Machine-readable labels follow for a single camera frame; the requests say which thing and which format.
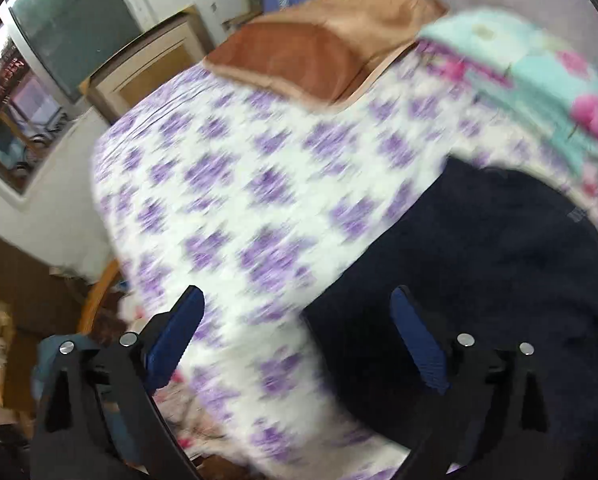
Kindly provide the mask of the dark navy pants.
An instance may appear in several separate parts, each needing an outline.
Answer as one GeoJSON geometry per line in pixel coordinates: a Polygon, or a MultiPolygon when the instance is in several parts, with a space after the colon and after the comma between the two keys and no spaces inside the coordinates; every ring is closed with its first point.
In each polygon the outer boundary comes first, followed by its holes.
{"type": "Polygon", "coordinates": [[[531,351],[561,479],[598,479],[598,231],[584,211],[524,172],[450,158],[303,310],[340,403],[410,454],[438,397],[392,322],[400,286],[426,320],[531,351]]]}

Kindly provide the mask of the purple floral bed sheet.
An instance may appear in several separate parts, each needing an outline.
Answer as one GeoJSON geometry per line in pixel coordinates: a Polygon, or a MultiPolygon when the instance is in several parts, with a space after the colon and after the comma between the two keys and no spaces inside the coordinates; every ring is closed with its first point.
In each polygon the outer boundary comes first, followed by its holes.
{"type": "Polygon", "coordinates": [[[275,479],[385,479],[405,451],[326,389],[300,312],[398,220],[448,154],[529,171],[598,227],[558,155],[407,55],[339,113],[317,114],[200,66],[98,141],[93,196],[146,315],[199,287],[207,310],[182,388],[216,452],[275,479]]]}

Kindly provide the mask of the teal pink floral quilt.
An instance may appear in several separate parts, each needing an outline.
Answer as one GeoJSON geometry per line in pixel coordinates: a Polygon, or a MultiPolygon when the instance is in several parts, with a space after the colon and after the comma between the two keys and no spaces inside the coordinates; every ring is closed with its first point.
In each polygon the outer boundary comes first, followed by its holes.
{"type": "Polygon", "coordinates": [[[439,18],[417,41],[444,75],[504,107],[598,188],[598,71],[570,44],[497,8],[439,18]]]}

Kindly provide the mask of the wooden framed cabinet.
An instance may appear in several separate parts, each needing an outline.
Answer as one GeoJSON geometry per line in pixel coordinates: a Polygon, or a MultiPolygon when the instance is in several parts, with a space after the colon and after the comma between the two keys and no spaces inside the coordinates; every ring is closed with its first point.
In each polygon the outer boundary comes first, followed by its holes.
{"type": "Polygon", "coordinates": [[[137,37],[80,83],[87,102],[113,124],[162,84],[199,63],[214,43],[195,6],[137,37]]]}

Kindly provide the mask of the brown orange pillow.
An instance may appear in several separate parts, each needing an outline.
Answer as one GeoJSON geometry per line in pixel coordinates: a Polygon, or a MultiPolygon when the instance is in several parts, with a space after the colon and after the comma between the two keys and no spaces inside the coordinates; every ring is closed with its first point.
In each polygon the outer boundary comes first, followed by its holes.
{"type": "Polygon", "coordinates": [[[202,64],[311,110],[343,110],[445,14],[442,0],[306,0],[242,25],[202,64]]]}

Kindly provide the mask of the wooden chair frame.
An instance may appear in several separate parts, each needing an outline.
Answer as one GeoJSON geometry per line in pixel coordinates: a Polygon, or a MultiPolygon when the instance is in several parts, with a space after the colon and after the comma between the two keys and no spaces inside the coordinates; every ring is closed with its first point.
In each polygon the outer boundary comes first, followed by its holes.
{"type": "Polygon", "coordinates": [[[78,321],[79,334],[87,335],[92,331],[98,312],[120,275],[120,263],[118,260],[112,259],[102,272],[98,282],[88,292],[78,321]]]}

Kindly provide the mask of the window with white frame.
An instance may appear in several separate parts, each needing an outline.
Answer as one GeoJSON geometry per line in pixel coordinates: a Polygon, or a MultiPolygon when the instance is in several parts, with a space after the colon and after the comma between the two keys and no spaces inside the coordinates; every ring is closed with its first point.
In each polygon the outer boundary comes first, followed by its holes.
{"type": "Polygon", "coordinates": [[[0,182],[23,195],[85,110],[81,82],[140,34],[124,0],[0,0],[0,182]]]}

